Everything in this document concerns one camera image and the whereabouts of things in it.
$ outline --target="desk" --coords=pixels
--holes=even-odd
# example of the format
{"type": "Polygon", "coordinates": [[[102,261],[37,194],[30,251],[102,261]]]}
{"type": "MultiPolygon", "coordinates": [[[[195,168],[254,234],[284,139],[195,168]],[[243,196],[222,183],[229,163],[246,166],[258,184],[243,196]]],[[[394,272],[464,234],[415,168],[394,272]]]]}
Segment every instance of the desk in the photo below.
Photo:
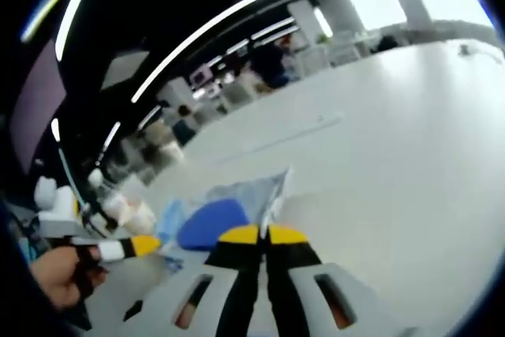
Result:
{"type": "Polygon", "coordinates": [[[505,246],[505,69],[459,56],[460,43],[377,54],[237,110],[157,177],[152,207],[292,166],[282,221],[399,319],[441,335],[505,246]]]}

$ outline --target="person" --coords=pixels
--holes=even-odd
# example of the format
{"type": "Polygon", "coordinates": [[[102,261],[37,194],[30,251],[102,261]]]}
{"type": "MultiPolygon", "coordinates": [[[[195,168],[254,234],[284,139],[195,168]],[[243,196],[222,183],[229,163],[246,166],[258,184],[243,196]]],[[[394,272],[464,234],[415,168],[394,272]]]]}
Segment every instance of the person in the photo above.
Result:
{"type": "Polygon", "coordinates": [[[185,146],[196,136],[198,124],[185,104],[178,107],[178,115],[181,119],[172,125],[172,131],[179,144],[185,146]]]}
{"type": "MultiPolygon", "coordinates": [[[[81,300],[81,292],[74,280],[79,262],[77,251],[72,247],[56,248],[29,265],[9,232],[8,221],[8,211],[0,200],[2,281],[5,286],[2,319],[9,321],[8,334],[75,335],[64,322],[63,313],[81,300]]],[[[99,258],[98,249],[91,249],[90,254],[99,258]]],[[[96,288],[106,280],[107,273],[97,268],[86,275],[96,288]]]]}
{"type": "MultiPolygon", "coordinates": [[[[89,249],[92,257],[100,259],[98,248],[89,249]]],[[[57,310],[75,306],[81,299],[81,292],[74,280],[80,259],[74,247],[63,246],[44,253],[30,265],[33,278],[57,310]]],[[[93,288],[103,284],[106,272],[94,268],[86,273],[93,288]]]]}
{"type": "Polygon", "coordinates": [[[237,78],[236,81],[246,89],[251,89],[253,92],[258,92],[260,94],[269,94],[273,92],[273,90],[262,81],[258,74],[254,73],[250,61],[247,61],[243,66],[236,67],[234,74],[237,78]]]}
{"type": "Polygon", "coordinates": [[[251,68],[271,89],[282,88],[290,81],[282,64],[284,53],[273,43],[257,47],[251,52],[251,68]]]}
{"type": "Polygon", "coordinates": [[[298,74],[297,70],[297,60],[294,56],[294,44],[291,36],[292,35],[284,36],[279,42],[279,47],[284,52],[284,56],[282,57],[282,65],[286,70],[286,76],[289,78],[290,82],[294,82],[300,79],[300,75],[298,74]]]}
{"type": "Polygon", "coordinates": [[[372,49],[372,53],[381,53],[383,51],[390,51],[391,49],[395,49],[396,47],[400,47],[400,44],[393,36],[384,36],[377,47],[372,49]]]}

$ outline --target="blue object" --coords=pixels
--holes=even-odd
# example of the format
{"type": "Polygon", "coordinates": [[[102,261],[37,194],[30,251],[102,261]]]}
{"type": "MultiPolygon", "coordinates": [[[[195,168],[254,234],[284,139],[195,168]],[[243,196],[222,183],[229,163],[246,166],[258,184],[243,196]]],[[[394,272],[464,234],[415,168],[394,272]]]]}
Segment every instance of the blue object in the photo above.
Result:
{"type": "Polygon", "coordinates": [[[205,194],[207,202],[235,199],[243,208],[249,223],[261,223],[272,196],[284,188],[287,170],[280,174],[232,185],[217,185],[205,194]]]}
{"type": "Polygon", "coordinates": [[[37,254],[35,250],[30,246],[27,238],[20,238],[18,244],[23,257],[28,264],[37,259],[37,254]]]}
{"type": "Polygon", "coordinates": [[[181,146],[188,144],[196,136],[196,132],[189,128],[184,120],[179,120],[172,125],[172,132],[181,146]]]}
{"type": "Polygon", "coordinates": [[[156,237],[165,245],[177,236],[179,228],[184,223],[184,205],[180,200],[168,204],[156,224],[156,237]]]}
{"type": "Polygon", "coordinates": [[[175,274],[184,268],[184,261],[173,258],[172,256],[165,257],[166,268],[170,274],[175,274]]]}
{"type": "Polygon", "coordinates": [[[288,83],[290,83],[290,78],[285,73],[281,73],[267,82],[267,86],[276,90],[286,86],[288,83]]]}
{"type": "Polygon", "coordinates": [[[221,234],[247,224],[244,208],[235,199],[213,201],[186,221],[178,233],[178,244],[183,249],[212,250],[221,234]]]}

